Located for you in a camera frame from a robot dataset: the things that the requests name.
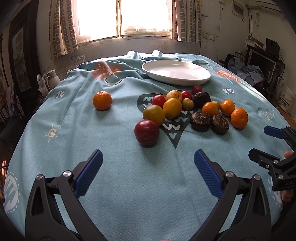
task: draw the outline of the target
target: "orange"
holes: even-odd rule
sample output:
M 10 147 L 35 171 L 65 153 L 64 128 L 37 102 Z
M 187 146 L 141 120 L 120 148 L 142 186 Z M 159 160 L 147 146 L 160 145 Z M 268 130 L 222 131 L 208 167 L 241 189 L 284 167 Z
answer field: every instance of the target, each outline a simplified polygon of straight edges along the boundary
M 176 98 L 170 98 L 163 104 L 163 111 L 166 118 L 173 119 L 181 114 L 182 103 Z
M 176 98 L 177 100 L 182 102 L 182 94 L 178 90 L 173 90 L 173 91 L 168 92 L 167 95 L 165 96 L 165 100 L 168 100 L 170 98 Z
M 93 105 L 97 110 L 109 109 L 112 104 L 112 97 L 107 91 L 100 91 L 94 95 Z
M 213 102 L 207 102 L 202 107 L 202 113 L 208 114 L 209 116 L 217 115 L 218 108 Z
M 143 119 L 144 120 L 152 120 L 158 126 L 160 126 L 165 121 L 165 114 L 160 106 L 152 104 L 152 105 L 148 105 L 144 109 Z
M 225 116 L 231 116 L 234 109 L 235 105 L 232 100 L 225 100 L 221 103 L 221 112 Z
M 236 108 L 230 117 L 232 125 L 237 129 L 243 129 L 248 123 L 248 113 L 243 108 Z

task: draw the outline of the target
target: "window frame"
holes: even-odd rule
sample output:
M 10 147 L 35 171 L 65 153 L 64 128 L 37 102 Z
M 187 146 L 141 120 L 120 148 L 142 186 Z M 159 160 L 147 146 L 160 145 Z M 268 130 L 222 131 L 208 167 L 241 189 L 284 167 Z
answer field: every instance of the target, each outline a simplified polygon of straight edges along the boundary
M 79 20 L 78 20 L 78 10 L 77 10 L 77 0 L 71 0 L 72 1 L 72 12 L 73 12 L 73 21 L 74 21 L 74 28 L 75 28 L 75 34 L 76 34 L 76 40 L 78 46 L 84 45 L 86 43 L 96 42 L 104 39 L 113 39 L 118 37 L 132 37 L 132 36 L 161 36 L 161 37 L 171 37 L 172 36 L 172 28 L 169 31 L 135 31 L 123 34 L 122 30 L 122 20 L 121 20 L 121 0 L 117 0 L 116 5 L 116 12 L 117 12 L 117 35 L 116 36 L 110 36 L 106 38 L 98 38 L 98 39 L 91 39 L 90 35 L 79 35 Z
M 117 16 L 116 16 L 116 29 L 117 29 L 117 33 L 118 33 L 118 1 L 117 0 L 117 5 L 116 5 L 116 12 L 117 12 Z M 84 45 L 86 43 L 89 42 L 95 42 L 95 41 L 99 41 L 99 40 L 103 40 L 103 39 L 111 39 L 111 38 L 118 38 L 119 37 L 119 33 L 115 36 L 110 36 L 110 37 L 106 37 L 106 38 L 97 38 L 97 39 L 92 39 L 90 35 L 83 35 L 80 36 L 79 34 L 79 20 L 78 20 L 78 10 L 77 10 L 77 0 L 71 0 L 72 2 L 72 12 L 73 12 L 73 20 L 74 20 L 74 29 L 75 29 L 75 35 L 76 35 L 76 40 L 77 40 L 77 45 L 81 46 Z

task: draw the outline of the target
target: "wavy pattern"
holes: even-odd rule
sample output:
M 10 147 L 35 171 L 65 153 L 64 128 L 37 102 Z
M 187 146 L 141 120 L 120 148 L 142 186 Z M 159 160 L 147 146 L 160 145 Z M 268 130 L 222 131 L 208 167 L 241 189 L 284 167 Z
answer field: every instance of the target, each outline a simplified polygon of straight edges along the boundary
M 182 117 L 178 117 L 178 119 L 175 119 L 176 122 L 179 122 L 180 120 L 182 120 L 183 122 L 185 122 L 188 118 L 182 118 Z
M 172 124 L 169 124 L 168 127 L 165 125 L 165 124 L 162 124 L 163 127 L 165 127 L 167 130 L 171 130 L 172 128 L 174 128 L 176 131 L 178 131 L 180 129 L 180 125 L 178 125 L 177 127 L 172 125 Z
M 190 112 L 191 114 L 193 114 L 193 110 L 185 110 L 185 111 L 182 111 L 182 113 L 183 113 L 184 115 L 186 115 L 188 112 Z
M 150 101 L 150 100 L 152 100 L 153 99 L 153 97 L 145 97 L 144 99 L 143 99 L 143 101 Z
M 152 105 L 151 103 L 148 103 L 147 105 L 146 104 L 143 104 L 143 106 L 146 108 L 148 105 Z

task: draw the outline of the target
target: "human hand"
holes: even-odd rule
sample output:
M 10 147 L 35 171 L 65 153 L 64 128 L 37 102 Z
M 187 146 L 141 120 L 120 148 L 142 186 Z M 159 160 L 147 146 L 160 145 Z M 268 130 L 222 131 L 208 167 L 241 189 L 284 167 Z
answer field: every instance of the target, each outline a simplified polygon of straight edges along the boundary
M 285 158 L 288 158 L 289 156 L 292 156 L 294 152 L 292 151 L 286 151 L 285 152 Z M 294 191 L 293 189 L 291 190 L 284 190 L 284 191 L 281 191 L 281 199 L 284 201 L 284 202 L 290 202 L 291 201 L 291 198 L 294 196 Z

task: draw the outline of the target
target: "curtain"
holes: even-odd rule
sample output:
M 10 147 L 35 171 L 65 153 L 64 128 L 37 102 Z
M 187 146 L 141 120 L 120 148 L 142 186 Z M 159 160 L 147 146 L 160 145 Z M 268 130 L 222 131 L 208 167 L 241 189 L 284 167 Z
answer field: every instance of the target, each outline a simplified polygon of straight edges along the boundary
M 202 24 L 199 0 L 172 0 L 172 39 L 202 44 Z
M 78 50 L 71 0 L 52 0 L 49 10 L 49 43 L 52 59 Z

